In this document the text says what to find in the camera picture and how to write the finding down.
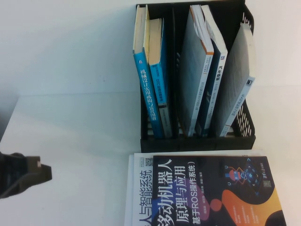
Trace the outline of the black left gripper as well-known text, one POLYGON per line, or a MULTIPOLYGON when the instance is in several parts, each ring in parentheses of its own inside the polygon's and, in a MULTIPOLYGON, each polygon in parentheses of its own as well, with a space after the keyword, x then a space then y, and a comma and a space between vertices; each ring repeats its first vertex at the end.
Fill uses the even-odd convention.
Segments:
POLYGON ((0 153, 0 198, 23 193, 28 188, 52 180, 52 168, 39 156, 0 153))

